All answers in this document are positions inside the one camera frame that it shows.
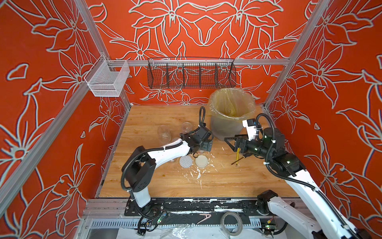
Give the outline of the clear tape roll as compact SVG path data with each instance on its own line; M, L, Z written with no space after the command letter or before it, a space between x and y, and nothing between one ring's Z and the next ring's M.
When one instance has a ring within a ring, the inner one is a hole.
M220 219L220 231L227 238L239 236L243 231L243 221L236 212L225 212Z

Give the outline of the beige lid of front jar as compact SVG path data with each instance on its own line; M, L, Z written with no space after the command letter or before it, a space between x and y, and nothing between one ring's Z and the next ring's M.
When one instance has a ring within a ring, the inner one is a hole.
M205 168L209 164L209 159L205 155L199 155L195 158L195 163L198 168Z

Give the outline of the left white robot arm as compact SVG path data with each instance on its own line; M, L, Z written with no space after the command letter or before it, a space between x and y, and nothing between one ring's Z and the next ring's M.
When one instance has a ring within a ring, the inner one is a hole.
M122 167L121 188L130 194L139 208L145 207L151 201L148 185L159 166L199 150L211 151L212 141L212 131L203 123L196 130L180 134L180 139L167 145L150 149L139 146Z

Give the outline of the clear plastic wall basket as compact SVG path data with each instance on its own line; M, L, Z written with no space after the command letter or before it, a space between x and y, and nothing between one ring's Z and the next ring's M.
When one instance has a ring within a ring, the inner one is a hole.
M107 60L102 54L84 77L95 97L119 97L130 75L127 60Z

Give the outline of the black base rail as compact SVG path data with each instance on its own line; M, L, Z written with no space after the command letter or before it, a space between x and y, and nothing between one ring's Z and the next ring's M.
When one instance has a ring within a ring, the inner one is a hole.
M236 212L245 216L274 216L262 213L257 207L257 198L152 198L142 212L148 214L152 207L163 208L168 213L198 214L209 212Z

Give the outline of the yellow pencil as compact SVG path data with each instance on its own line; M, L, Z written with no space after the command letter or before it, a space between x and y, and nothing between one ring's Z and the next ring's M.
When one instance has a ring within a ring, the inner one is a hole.
M239 159L239 157L240 157L240 148L237 149L237 152L236 152L236 160Z

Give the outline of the translucent ribbed trash bin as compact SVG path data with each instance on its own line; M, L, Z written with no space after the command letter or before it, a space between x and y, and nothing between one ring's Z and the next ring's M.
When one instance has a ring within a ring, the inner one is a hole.
M212 116L210 121L211 131L214 137L224 141L226 137L234 137L243 129L242 120Z

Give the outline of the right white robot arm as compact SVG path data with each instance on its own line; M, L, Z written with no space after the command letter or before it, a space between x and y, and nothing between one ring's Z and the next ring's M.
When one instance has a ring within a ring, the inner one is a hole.
M262 215L274 214L282 218L307 239L369 239L365 229L358 229L331 203L312 179L303 163L285 149L285 136L268 127L259 139L250 127L247 134L226 137L224 141L236 153L257 156L275 177L284 180L299 196L313 218L286 203L271 190L258 195L257 209Z

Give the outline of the clear glass jar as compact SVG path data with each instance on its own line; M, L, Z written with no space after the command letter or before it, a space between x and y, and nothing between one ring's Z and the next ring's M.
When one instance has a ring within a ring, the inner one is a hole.
M157 128L159 140L162 144L168 144L172 140L170 128L167 125L160 125Z

